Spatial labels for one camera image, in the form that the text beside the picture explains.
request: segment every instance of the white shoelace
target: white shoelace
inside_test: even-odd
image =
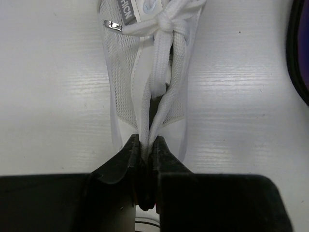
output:
[[[144,0],[147,9],[151,9],[156,0]],[[143,123],[140,134],[142,157],[145,161],[151,152],[152,145],[158,135],[169,109],[182,87],[184,76],[178,69],[172,70],[172,78],[166,90],[166,76],[169,65],[170,48],[173,44],[173,63],[184,64],[184,51],[189,43],[190,28],[187,19],[193,17],[205,5],[206,0],[171,0],[166,8],[153,19],[124,26],[122,34],[128,36],[146,37],[154,35],[154,60],[149,85],[146,86],[151,98],[162,96],[157,113],[149,128],[149,112],[144,109]]]

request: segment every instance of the white wood grain surface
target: white wood grain surface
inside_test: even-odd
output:
[[[0,0],[0,175],[90,172],[114,155],[98,0]],[[284,42],[291,0],[208,0],[189,78],[199,173],[252,173],[309,227],[309,109]]]

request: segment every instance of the silver shoelace tip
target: silver shoelace tip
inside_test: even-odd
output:
[[[104,21],[104,26],[107,29],[112,30],[113,32],[122,33],[122,26],[120,24],[118,24],[118,23],[114,23],[112,21],[105,20]]]

